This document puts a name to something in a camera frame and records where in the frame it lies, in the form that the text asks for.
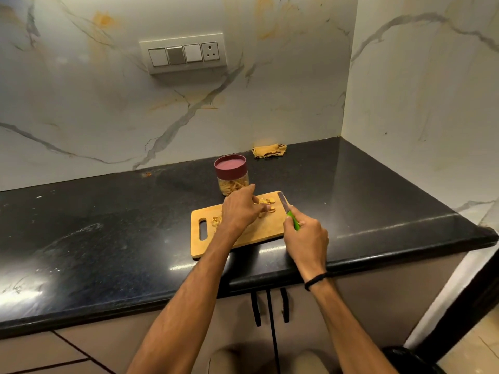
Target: knife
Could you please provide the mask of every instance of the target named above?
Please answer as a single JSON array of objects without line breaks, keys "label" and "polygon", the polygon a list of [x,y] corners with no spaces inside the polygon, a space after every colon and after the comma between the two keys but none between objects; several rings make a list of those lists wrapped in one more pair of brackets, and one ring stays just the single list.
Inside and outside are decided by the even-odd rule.
[{"label": "knife", "polygon": [[286,212],[286,215],[289,215],[293,219],[294,229],[296,231],[298,231],[300,229],[300,224],[298,223],[298,221],[294,217],[293,213],[291,212],[290,207],[287,204],[287,201],[286,201],[286,198],[284,197],[283,192],[278,191],[278,196],[279,196],[281,203],[283,204],[284,211]]}]

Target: jar lid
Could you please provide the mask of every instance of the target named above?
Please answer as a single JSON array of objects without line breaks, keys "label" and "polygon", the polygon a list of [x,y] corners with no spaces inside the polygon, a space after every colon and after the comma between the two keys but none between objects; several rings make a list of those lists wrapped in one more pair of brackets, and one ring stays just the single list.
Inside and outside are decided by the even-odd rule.
[{"label": "jar lid", "polygon": [[247,172],[246,157],[242,155],[226,155],[215,161],[216,176],[225,181],[233,181],[243,177]]}]

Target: yellow cloth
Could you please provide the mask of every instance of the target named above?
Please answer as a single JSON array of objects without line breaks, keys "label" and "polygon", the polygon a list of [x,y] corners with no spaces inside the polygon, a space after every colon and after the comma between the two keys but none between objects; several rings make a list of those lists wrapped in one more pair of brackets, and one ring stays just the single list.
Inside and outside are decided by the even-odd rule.
[{"label": "yellow cloth", "polygon": [[286,148],[287,145],[284,144],[272,144],[262,147],[253,147],[253,155],[256,158],[282,156],[286,152]]}]

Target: floor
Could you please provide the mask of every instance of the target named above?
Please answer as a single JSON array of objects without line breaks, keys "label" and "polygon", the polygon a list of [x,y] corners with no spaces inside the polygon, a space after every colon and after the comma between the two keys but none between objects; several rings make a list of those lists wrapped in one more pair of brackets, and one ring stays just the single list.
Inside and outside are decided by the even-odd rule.
[{"label": "floor", "polygon": [[467,333],[439,365],[447,374],[499,373],[499,306]]}]

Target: cabinet handle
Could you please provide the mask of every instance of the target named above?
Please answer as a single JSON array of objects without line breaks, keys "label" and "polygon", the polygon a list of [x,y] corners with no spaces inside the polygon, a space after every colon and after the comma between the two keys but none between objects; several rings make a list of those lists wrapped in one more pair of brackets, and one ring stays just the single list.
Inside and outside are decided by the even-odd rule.
[{"label": "cabinet handle", "polygon": [[257,324],[257,327],[261,327],[261,317],[258,309],[257,293],[255,291],[251,292],[251,307],[253,308],[254,322]]},{"label": "cabinet handle", "polygon": [[283,319],[285,323],[290,322],[290,299],[287,297],[285,287],[281,287],[281,296],[283,297]]}]

